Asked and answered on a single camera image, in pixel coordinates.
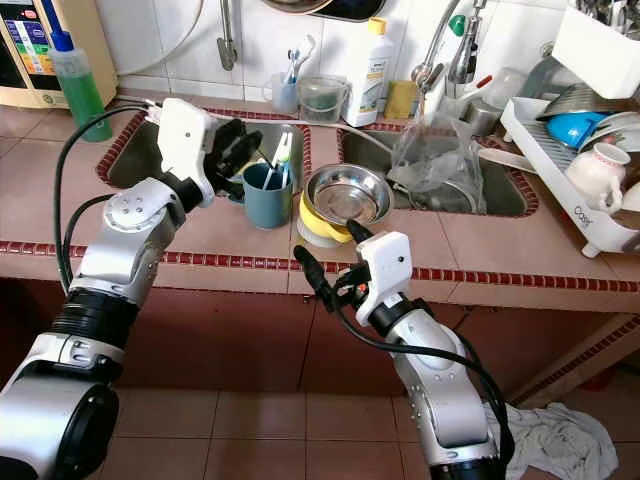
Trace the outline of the green white brush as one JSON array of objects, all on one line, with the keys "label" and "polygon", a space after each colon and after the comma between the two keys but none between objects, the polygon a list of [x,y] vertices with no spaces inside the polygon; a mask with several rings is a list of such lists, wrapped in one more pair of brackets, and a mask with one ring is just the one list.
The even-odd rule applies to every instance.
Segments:
[{"label": "green white brush", "polygon": [[294,133],[287,131],[279,138],[273,157],[268,163],[265,189],[283,189],[289,191],[289,179],[291,179],[291,160],[294,143]]}]

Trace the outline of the blue-grey plastic cup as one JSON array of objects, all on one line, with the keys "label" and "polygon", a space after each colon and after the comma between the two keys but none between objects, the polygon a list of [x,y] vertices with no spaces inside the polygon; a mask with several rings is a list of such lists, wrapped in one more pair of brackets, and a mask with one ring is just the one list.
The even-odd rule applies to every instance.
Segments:
[{"label": "blue-grey plastic cup", "polygon": [[266,163],[247,166],[242,174],[244,211],[255,227],[276,229],[292,215],[294,178]]}]

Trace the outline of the yellow plastic bowl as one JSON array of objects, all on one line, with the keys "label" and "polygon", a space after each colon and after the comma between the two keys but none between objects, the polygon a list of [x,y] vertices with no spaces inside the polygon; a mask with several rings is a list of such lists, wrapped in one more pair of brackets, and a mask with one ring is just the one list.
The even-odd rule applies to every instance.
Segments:
[{"label": "yellow plastic bowl", "polygon": [[300,196],[300,219],[305,227],[314,233],[315,236],[328,239],[328,241],[334,241],[337,243],[349,243],[353,239],[351,230],[347,228],[344,223],[334,223],[321,216],[319,212],[312,205],[310,195],[308,192],[303,191]]}]

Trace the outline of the clear toothbrush cup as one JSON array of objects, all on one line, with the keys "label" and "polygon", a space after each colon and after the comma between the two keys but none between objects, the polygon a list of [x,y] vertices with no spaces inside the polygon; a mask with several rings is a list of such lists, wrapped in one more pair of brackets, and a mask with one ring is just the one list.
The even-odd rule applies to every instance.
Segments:
[{"label": "clear toothbrush cup", "polygon": [[275,113],[294,115],[300,110],[296,78],[288,72],[278,72],[269,79],[269,87],[264,91],[264,97],[271,104]]}]

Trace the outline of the steel sink basin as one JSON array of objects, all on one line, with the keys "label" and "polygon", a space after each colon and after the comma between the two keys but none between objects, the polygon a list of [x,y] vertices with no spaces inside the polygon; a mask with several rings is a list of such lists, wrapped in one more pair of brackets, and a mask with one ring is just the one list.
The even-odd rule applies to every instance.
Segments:
[{"label": "steel sink basin", "polygon": [[[302,180],[310,173],[311,129],[306,125],[283,125],[250,123],[246,120],[248,132],[260,132],[262,142],[260,154],[266,160],[273,160],[280,137],[291,132],[292,180]],[[136,115],[124,131],[115,138],[113,145],[96,166],[96,173],[102,182],[116,189],[132,187],[138,180],[160,173],[161,155],[156,146],[157,125]]]},{"label": "steel sink basin", "polygon": [[[370,140],[353,133],[339,134],[343,163],[353,163],[384,175],[390,170],[390,154]],[[483,215],[498,218],[526,218],[539,209],[540,200],[529,175],[488,160],[479,161],[483,177]]]}]

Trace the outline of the clear plastic bag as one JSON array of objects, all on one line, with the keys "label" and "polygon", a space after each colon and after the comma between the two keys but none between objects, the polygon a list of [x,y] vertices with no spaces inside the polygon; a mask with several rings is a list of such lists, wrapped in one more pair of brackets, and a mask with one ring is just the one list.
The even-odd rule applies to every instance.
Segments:
[{"label": "clear plastic bag", "polygon": [[387,179],[422,206],[486,211],[474,128],[452,115],[412,119],[393,148]]}]

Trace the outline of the white detergent bottle yellow cap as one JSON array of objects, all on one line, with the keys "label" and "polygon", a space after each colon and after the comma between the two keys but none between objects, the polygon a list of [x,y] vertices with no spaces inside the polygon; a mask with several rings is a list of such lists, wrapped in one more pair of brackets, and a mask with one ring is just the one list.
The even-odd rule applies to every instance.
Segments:
[{"label": "white detergent bottle yellow cap", "polygon": [[365,26],[366,33],[353,38],[347,67],[349,97],[343,119],[352,127],[364,127],[378,119],[396,55],[396,44],[387,35],[387,19],[375,15]]}]

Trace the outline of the mustard yellow sponge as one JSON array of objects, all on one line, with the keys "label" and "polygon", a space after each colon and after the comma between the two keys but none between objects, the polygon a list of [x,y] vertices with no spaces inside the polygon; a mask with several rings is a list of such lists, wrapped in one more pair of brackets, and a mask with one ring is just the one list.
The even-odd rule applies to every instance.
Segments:
[{"label": "mustard yellow sponge", "polygon": [[406,120],[416,115],[419,105],[419,86],[411,81],[389,83],[383,116],[388,120]]}]

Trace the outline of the green soap bottle blue cap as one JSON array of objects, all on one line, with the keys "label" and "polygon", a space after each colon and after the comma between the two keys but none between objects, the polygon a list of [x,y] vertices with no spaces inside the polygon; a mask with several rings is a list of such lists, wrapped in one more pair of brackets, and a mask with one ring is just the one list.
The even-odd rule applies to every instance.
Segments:
[{"label": "green soap bottle blue cap", "polygon": [[86,52],[78,49],[72,36],[60,26],[51,26],[50,38],[54,47],[51,52],[52,68],[60,90],[78,127],[86,127],[81,140],[110,140],[113,137],[110,123],[106,120],[93,122],[97,115],[104,113],[105,106]]}]

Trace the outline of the white rice paddle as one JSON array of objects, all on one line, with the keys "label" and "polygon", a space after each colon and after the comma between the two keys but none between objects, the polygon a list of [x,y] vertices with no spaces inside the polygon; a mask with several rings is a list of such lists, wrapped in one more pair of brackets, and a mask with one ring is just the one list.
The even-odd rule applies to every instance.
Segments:
[{"label": "white rice paddle", "polygon": [[500,148],[480,148],[477,156],[481,160],[489,161],[489,163],[508,166],[508,168],[521,170],[530,174],[538,174],[534,165],[526,159],[524,155],[512,154],[512,152],[500,150]]}]

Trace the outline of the white brush red tip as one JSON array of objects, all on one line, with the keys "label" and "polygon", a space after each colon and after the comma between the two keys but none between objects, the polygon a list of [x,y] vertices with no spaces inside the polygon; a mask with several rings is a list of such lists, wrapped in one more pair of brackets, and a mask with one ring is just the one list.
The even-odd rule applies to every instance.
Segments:
[{"label": "white brush red tip", "polygon": [[472,87],[465,96],[463,96],[463,99],[471,99],[471,97],[480,95],[480,93],[493,82],[493,78],[494,76],[485,76],[484,78],[481,78],[480,81],[477,81],[475,86]]}]

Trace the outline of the chrome sprayer faucet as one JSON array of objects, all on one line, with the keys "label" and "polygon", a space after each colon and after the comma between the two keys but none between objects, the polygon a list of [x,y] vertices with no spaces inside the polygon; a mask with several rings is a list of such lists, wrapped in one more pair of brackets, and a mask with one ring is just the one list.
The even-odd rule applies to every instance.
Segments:
[{"label": "chrome sprayer faucet", "polygon": [[481,10],[488,0],[474,0],[474,10],[466,18],[465,28],[460,36],[460,46],[454,52],[449,69],[448,81],[452,84],[467,84],[474,79],[477,65],[477,35],[481,24]]}]

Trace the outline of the white dish rack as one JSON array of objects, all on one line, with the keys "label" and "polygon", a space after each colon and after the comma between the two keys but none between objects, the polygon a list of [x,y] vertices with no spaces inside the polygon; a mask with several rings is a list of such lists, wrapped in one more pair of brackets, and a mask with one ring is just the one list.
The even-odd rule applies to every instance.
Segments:
[{"label": "white dish rack", "polygon": [[608,212],[591,209],[571,186],[564,169],[577,154],[553,140],[545,123],[536,119],[536,115],[547,105],[547,100],[512,97],[500,116],[500,123],[506,127],[508,137],[520,148],[541,182],[585,237],[582,255],[594,259],[602,252],[640,253],[640,230],[622,227]]}]

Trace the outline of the beige water filter appliance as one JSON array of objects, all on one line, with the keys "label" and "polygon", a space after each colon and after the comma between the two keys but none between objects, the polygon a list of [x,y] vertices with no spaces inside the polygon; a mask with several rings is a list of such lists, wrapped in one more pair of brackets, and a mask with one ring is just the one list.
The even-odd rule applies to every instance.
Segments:
[{"label": "beige water filter appliance", "polygon": [[[101,100],[110,102],[118,91],[118,76],[111,59],[95,0],[50,0],[52,15],[84,50]],[[41,0],[0,0],[0,101],[10,108],[67,109],[54,73],[49,19]]]}]

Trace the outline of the grey-white floor cloth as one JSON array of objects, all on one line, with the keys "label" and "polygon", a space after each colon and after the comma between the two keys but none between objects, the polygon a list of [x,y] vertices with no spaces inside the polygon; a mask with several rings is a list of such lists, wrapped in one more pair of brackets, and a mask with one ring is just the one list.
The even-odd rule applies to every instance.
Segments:
[{"label": "grey-white floor cloth", "polygon": [[559,480],[607,480],[620,467],[611,434],[589,413],[549,403],[539,410],[507,408],[515,454],[506,480],[534,467]]}]

